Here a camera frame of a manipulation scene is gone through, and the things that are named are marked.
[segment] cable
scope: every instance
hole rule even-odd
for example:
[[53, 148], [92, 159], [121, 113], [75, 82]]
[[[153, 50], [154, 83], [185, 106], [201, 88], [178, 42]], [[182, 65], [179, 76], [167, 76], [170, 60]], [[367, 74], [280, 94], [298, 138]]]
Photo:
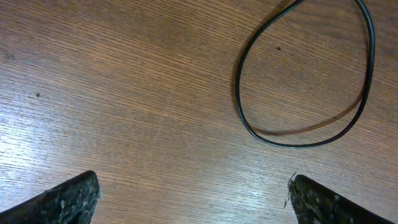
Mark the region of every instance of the cable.
[[368, 27], [368, 35], [369, 35], [369, 49], [368, 49], [368, 59], [367, 59], [367, 65], [366, 65], [366, 76], [365, 76], [365, 81], [363, 85], [363, 95], [362, 95], [362, 100], [361, 103], [359, 104], [358, 111], [356, 112], [354, 118], [349, 122], [349, 124], [342, 130], [340, 133], [337, 135], [320, 141], [316, 143], [311, 143], [311, 144], [283, 144], [279, 142], [274, 142], [268, 139], [265, 139], [258, 135], [252, 127], [250, 127], [248, 121], [244, 117], [243, 114], [243, 109], [242, 109], [242, 104], [241, 104], [241, 97], [239, 93], [239, 84], [241, 80], [241, 73], [242, 73], [242, 68], [244, 64], [244, 60], [248, 56], [248, 53], [250, 51], [250, 48], [254, 44], [254, 42], [257, 40], [257, 38], [262, 34], [264, 30], [266, 30], [272, 23], [280, 19], [282, 16], [290, 12], [292, 9], [294, 9], [296, 6], [298, 6], [300, 3], [302, 3], [304, 0], [296, 0], [293, 2], [291, 5], [287, 6], [284, 10], [280, 11], [277, 15], [272, 17], [270, 20], [268, 20], [264, 25], [262, 25], [259, 30], [253, 35], [253, 37], [250, 39], [248, 45], [244, 49], [244, 52], [242, 53], [241, 59], [239, 61], [238, 65], [238, 71], [236, 72], [236, 78], [235, 78], [235, 100], [236, 100], [236, 106], [238, 107], [238, 112], [239, 116], [242, 119], [243, 125], [246, 127], [246, 129], [250, 132], [252, 136], [254, 136], [256, 139], [260, 140], [261, 142], [270, 144], [271, 146], [279, 146], [279, 147], [289, 147], [289, 148], [295, 148], [295, 149], [302, 149], [302, 148], [308, 148], [308, 147], [315, 147], [315, 146], [321, 146], [324, 144], [331, 143], [333, 141], [336, 141], [337, 139], [343, 137], [357, 122], [359, 117], [361, 116], [363, 109], [365, 108], [366, 100], [368, 99], [369, 96], [369, 91], [371, 88], [371, 82], [372, 82], [372, 75], [373, 75], [373, 65], [374, 65], [374, 49], [375, 49], [375, 39], [374, 39], [374, 27], [371, 19], [371, 15], [366, 8], [365, 4], [363, 3], [363, 0], [355, 0], [358, 7], [360, 8], [365, 21], [366, 21], [366, 26]]

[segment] black wire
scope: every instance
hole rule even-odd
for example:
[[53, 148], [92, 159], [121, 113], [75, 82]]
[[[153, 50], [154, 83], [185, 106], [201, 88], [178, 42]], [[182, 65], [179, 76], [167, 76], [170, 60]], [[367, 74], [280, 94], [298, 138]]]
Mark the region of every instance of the black wire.
[[250, 134], [253, 135], [256, 139], [258, 139], [264, 143], [270, 144], [272, 146], [290, 147], [290, 148], [300, 149], [300, 148], [321, 146], [321, 145], [336, 141], [337, 139], [344, 136], [354, 126], [354, 124], [357, 122], [357, 120], [361, 116], [363, 109], [365, 107], [365, 104], [366, 104], [366, 100], [368, 99], [370, 88], [371, 88], [373, 64], [374, 64], [374, 48], [375, 48], [374, 28], [373, 28], [371, 15], [369, 14], [368, 9], [366, 8], [365, 4], [363, 3], [363, 0], [356, 0], [356, 3], [359, 6], [360, 10], [362, 11], [362, 14], [366, 21], [366, 25], [368, 27], [368, 35], [369, 35], [368, 64], [366, 65], [366, 77], [365, 77], [364, 86], [363, 86], [362, 100], [361, 100], [361, 103], [359, 104], [358, 111], [356, 112], [356, 114], [355, 114], [354, 118], [351, 120], [351, 122], [349, 122], [347, 127], [345, 127], [345, 129], [343, 129], [340, 133], [338, 133], [337, 135], [335, 135], [329, 139], [326, 139], [326, 140], [323, 140], [320, 142], [316, 142], [316, 143], [311, 143], [311, 144], [283, 144], [283, 143], [279, 143], [279, 142], [274, 142], [274, 141], [271, 141], [271, 140], [261, 137], [252, 129], [252, 127], [250, 127], [248, 121], [244, 117], [243, 109], [242, 109], [242, 105], [241, 105], [241, 97], [239, 94], [239, 82], [241, 80], [241, 73], [242, 73], [244, 60], [246, 59], [246, 56], [248, 56], [251, 46], [257, 40], [257, 38], [261, 35], [261, 33], [264, 30], [266, 30], [272, 23], [274, 23], [275, 21], [280, 19], [282, 16], [284, 16], [286, 13], [288, 13], [289, 11], [294, 9], [296, 6], [298, 6], [303, 1], [304, 0], [296, 0], [291, 5], [286, 7], [284, 10], [280, 11], [276, 16], [274, 16], [269, 21], [267, 21], [264, 25], [262, 25], [259, 30], [257, 30], [257, 32], [253, 35], [253, 37], [249, 41], [248, 45], [244, 49], [244, 52], [242, 53], [242, 56], [241, 56], [241, 59], [239, 61], [239, 65], [238, 65], [238, 71], [236, 72], [235, 100], [236, 100], [236, 105], [238, 107], [238, 112], [242, 119], [243, 125], [250, 132]]

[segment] black object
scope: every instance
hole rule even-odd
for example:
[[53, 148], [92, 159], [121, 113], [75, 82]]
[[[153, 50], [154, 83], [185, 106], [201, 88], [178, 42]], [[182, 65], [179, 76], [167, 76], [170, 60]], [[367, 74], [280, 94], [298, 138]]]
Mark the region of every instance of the black object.
[[288, 186], [298, 224], [392, 223], [304, 175], [296, 176]]
[[86, 171], [0, 213], [0, 224], [89, 224], [100, 197], [94, 171]]
[[349, 122], [347, 127], [345, 127], [345, 129], [343, 129], [340, 133], [338, 133], [336, 136], [333, 136], [332, 138], [326, 139], [324, 141], [316, 142], [316, 143], [311, 143], [311, 144], [283, 144], [283, 143], [279, 143], [279, 142], [274, 142], [274, 141], [268, 140], [264, 137], [261, 137], [260, 135], [258, 135], [258, 133], [256, 133], [252, 129], [252, 127], [250, 127], [248, 121], [244, 117], [243, 109], [242, 109], [242, 105], [241, 105], [241, 97], [239, 94], [239, 82], [241, 79], [241, 73], [242, 73], [244, 60], [246, 59], [246, 56], [248, 55], [251, 46], [257, 40], [257, 38], [261, 35], [261, 33], [267, 27], [269, 27], [272, 23], [274, 23], [275, 21], [280, 19], [282, 16], [284, 16], [286, 13], [288, 13], [289, 11], [294, 9], [296, 6], [298, 6], [303, 1], [304, 0], [296, 0], [291, 5], [287, 6], [284, 10], [280, 11], [276, 16], [274, 16], [269, 21], [267, 21], [264, 25], [262, 25], [259, 30], [257, 30], [257, 32], [253, 35], [253, 37], [249, 41], [248, 45], [244, 49], [244, 52], [239, 61], [238, 71], [236, 72], [235, 100], [236, 100], [236, 105], [238, 107], [238, 112], [242, 119], [243, 125], [250, 132], [250, 134], [252, 136], [254, 136], [256, 139], [258, 139], [264, 143], [270, 144], [272, 146], [290, 147], [290, 148], [307, 148], [307, 147], [321, 146], [321, 145], [336, 141], [337, 139], [344, 136], [354, 126], [354, 124], [357, 122], [357, 120], [361, 116], [363, 109], [365, 107], [365, 104], [366, 104], [366, 100], [368, 99], [368, 95], [369, 95], [369, 91], [370, 91], [370, 87], [371, 87], [373, 64], [374, 64], [374, 48], [375, 48], [374, 28], [373, 28], [371, 15], [369, 14], [368, 9], [366, 8], [365, 4], [363, 3], [363, 0], [355, 0], [357, 5], [359, 6], [360, 10], [362, 11], [362, 14], [366, 21], [366, 25], [368, 27], [368, 35], [369, 35], [369, 46], [368, 47], [369, 47], [369, 49], [368, 49], [368, 64], [366, 66], [366, 77], [365, 77], [365, 81], [364, 81], [364, 85], [363, 85], [362, 100], [361, 100], [361, 103], [359, 104], [358, 111], [356, 112], [356, 114], [355, 114], [354, 118], [351, 120], [351, 122]]

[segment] black cable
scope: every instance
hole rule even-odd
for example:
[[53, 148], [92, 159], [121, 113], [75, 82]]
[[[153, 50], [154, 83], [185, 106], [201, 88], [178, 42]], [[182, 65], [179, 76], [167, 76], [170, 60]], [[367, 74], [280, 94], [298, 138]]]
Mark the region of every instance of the black cable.
[[270, 140], [265, 139], [265, 138], [261, 137], [260, 135], [258, 135], [252, 129], [252, 127], [250, 127], [248, 121], [244, 117], [243, 109], [242, 109], [242, 105], [241, 105], [241, 97], [239, 94], [239, 82], [241, 80], [241, 73], [242, 73], [244, 60], [246, 59], [246, 56], [248, 56], [251, 46], [257, 40], [257, 38], [261, 35], [261, 33], [264, 30], [266, 30], [272, 23], [274, 23], [275, 21], [280, 19], [282, 16], [284, 16], [286, 13], [288, 13], [289, 11], [294, 9], [296, 6], [298, 6], [303, 1], [304, 0], [296, 0], [291, 5], [287, 6], [284, 10], [280, 11], [276, 16], [274, 16], [269, 21], [267, 21], [264, 25], [262, 25], [259, 30], [257, 30], [257, 32], [253, 35], [253, 37], [249, 41], [248, 45], [244, 49], [244, 52], [242, 53], [242, 56], [241, 56], [241, 59], [239, 61], [239, 65], [238, 65], [238, 71], [236, 72], [235, 100], [236, 100], [236, 105], [238, 107], [239, 115], [242, 119], [243, 125], [250, 132], [250, 134], [253, 135], [256, 139], [258, 139], [264, 143], [270, 144], [272, 146], [290, 147], [290, 148], [300, 149], [300, 148], [321, 146], [321, 145], [336, 141], [337, 139], [344, 136], [354, 126], [354, 124], [357, 122], [357, 120], [361, 116], [363, 109], [365, 107], [365, 104], [366, 104], [366, 100], [368, 99], [370, 88], [371, 88], [373, 64], [374, 64], [374, 48], [375, 48], [374, 28], [373, 28], [371, 15], [369, 14], [368, 9], [366, 8], [365, 4], [363, 3], [363, 0], [356, 0], [356, 3], [359, 6], [360, 10], [362, 11], [362, 14], [366, 21], [366, 25], [368, 27], [368, 35], [369, 35], [368, 64], [366, 65], [366, 77], [365, 77], [365, 81], [364, 81], [364, 85], [363, 85], [362, 100], [361, 100], [361, 103], [359, 104], [358, 111], [356, 112], [356, 114], [355, 114], [354, 118], [351, 120], [351, 122], [349, 122], [347, 127], [345, 127], [345, 129], [343, 129], [340, 133], [338, 133], [337, 135], [335, 135], [329, 139], [326, 139], [326, 140], [323, 140], [320, 142], [316, 142], [316, 143], [311, 143], [311, 144], [283, 144], [283, 143], [270, 141]]

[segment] brown wooden tabletop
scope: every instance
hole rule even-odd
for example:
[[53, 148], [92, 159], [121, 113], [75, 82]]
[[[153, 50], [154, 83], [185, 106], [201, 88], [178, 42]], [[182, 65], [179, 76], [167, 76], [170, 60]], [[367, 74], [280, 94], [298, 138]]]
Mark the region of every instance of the brown wooden tabletop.
[[[0, 211], [94, 170], [92, 223], [296, 223], [284, 202], [298, 172], [398, 222], [398, 1], [365, 0], [376, 61], [362, 117], [305, 150], [255, 140], [233, 100], [248, 38], [288, 3], [1, 1]], [[249, 122], [286, 143], [338, 133], [366, 46], [355, 1], [304, 1], [248, 55]]]

